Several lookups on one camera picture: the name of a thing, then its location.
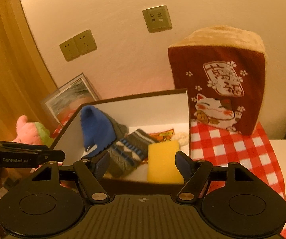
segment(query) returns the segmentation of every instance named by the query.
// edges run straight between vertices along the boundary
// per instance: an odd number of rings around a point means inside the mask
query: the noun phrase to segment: white sign print
[[[244,81],[237,76],[234,61],[213,61],[203,64],[208,77],[208,87],[212,87],[219,95],[242,97],[244,90],[241,83]]]

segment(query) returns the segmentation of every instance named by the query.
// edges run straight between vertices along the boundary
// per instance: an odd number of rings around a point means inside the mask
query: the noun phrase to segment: triangular cutout
[[[239,182],[252,182],[253,179],[250,178],[245,172],[241,169],[235,168],[235,181]]]
[[[51,171],[52,168],[47,167],[42,172],[40,172],[36,177],[34,177],[33,181],[49,181],[51,180]]]

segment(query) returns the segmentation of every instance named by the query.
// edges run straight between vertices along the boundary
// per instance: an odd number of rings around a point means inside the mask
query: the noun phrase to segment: wall plate
[[[145,9],[142,12],[147,29],[150,33],[172,28],[170,15],[166,5]]]
[[[89,29],[75,35],[73,39],[81,55],[97,49],[96,42],[94,41],[93,35]]]
[[[68,39],[60,44],[61,51],[67,61],[71,61],[80,56],[80,52],[74,42],[74,39]]]

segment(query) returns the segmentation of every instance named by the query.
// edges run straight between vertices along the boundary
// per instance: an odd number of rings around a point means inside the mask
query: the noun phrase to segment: plush toy
[[[53,143],[49,130],[40,122],[28,122],[26,115],[19,117],[16,130],[17,137],[13,142],[29,145],[46,145],[48,147]]]

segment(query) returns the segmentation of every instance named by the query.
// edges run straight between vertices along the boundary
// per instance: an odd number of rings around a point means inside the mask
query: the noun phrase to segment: yellow curtain
[[[23,114],[53,131],[55,125],[40,102],[55,89],[20,0],[0,0],[0,140],[16,137],[16,121]]]

